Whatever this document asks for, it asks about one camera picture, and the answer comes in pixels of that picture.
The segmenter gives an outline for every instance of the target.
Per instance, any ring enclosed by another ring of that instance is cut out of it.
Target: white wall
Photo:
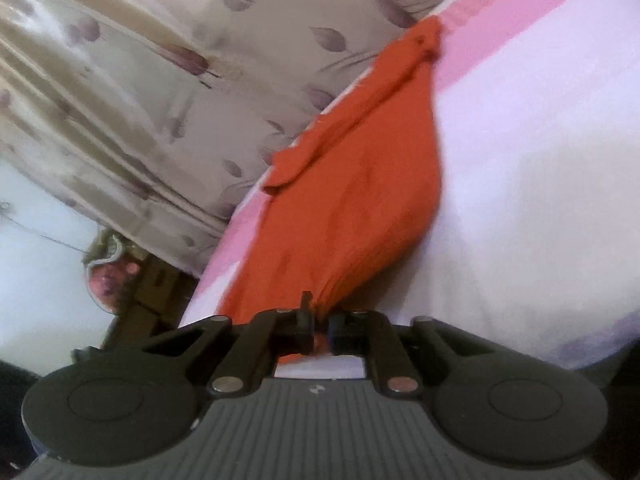
[[[98,231],[1,159],[0,202],[20,224],[82,250]],[[100,345],[113,317],[89,297],[82,256],[0,216],[0,359],[47,374],[70,364],[72,349]]]

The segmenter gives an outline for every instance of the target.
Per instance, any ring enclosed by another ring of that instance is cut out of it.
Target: pink border
[[[510,39],[567,0],[455,0],[439,17],[448,33],[436,66],[436,92],[446,90]]]

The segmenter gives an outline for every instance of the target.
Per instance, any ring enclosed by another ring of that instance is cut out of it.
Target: metal screw
[[[211,387],[220,394],[232,394],[241,390],[244,386],[242,379],[238,377],[218,377],[211,383]]]
[[[430,321],[433,321],[433,317],[431,316],[416,316],[411,320],[411,324],[428,323]]]
[[[418,389],[418,381],[411,377],[391,377],[386,386],[399,394],[410,394]]]

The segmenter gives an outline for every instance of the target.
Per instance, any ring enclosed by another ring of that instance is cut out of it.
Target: orange cloth
[[[310,290],[322,317],[420,240],[441,191],[430,99],[439,44],[437,18],[415,25],[274,156],[264,184],[273,198],[220,314],[248,322],[297,308]]]

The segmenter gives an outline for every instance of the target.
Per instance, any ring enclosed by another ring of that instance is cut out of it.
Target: red object
[[[418,243],[438,208],[441,174],[431,111],[440,22],[390,44],[300,143],[277,153],[273,195],[221,314],[236,323],[296,308],[319,317]]]

